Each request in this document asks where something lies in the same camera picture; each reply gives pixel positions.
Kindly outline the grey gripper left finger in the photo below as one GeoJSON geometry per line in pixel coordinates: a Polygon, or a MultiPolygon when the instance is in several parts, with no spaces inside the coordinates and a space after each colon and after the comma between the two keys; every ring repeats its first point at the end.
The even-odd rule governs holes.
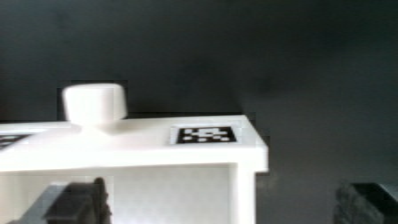
{"type": "Polygon", "coordinates": [[[52,184],[24,214],[24,224],[113,224],[105,180],[52,184]]]}

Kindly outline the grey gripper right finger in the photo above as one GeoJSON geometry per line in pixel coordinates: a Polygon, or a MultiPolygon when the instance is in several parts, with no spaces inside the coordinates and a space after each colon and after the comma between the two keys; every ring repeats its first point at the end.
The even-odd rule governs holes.
{"type": "Polygon", "coordinates": [[[398,184],[340,185],[335,224],[398,224],[398,184]]]}

